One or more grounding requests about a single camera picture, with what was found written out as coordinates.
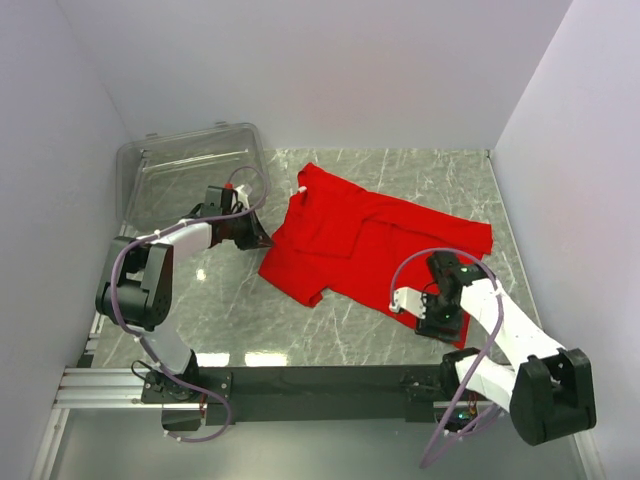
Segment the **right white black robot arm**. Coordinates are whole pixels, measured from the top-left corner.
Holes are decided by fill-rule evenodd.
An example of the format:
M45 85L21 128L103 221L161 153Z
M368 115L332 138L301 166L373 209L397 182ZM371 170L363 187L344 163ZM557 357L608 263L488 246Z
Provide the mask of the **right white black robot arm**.
M475 391L507 411L519 436L539 445L596 425L592 368L580 349L549 337L503 290L495 275L437 251L427 265L439 292L426 298L426 316L441 322L466 313L508 360L499 365L476 348L444 356L439 387L460 399Z

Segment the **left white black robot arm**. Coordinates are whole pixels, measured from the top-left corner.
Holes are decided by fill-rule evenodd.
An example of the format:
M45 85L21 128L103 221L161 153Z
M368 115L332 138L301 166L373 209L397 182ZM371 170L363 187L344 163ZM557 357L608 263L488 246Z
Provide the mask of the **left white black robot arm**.
M142 345L153 360L146 384L176 401L193 399L202 387L196 354L167 323L174 268L224 241L241 251L272 246L251 192L246 184L209 186L204 201L176 224L146 236L119 236L110 244L96 310Z

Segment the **red t shirt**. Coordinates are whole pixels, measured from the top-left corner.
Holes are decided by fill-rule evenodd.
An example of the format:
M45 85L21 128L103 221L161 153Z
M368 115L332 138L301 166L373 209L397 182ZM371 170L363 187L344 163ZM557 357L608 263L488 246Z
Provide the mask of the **red t shirt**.
M440 247L481 259L492 250L487 223L368 191L314 164L297 179L259 274L304 306L329 289L389 315L392 287L437 290L425 264L401 264L409 256Z

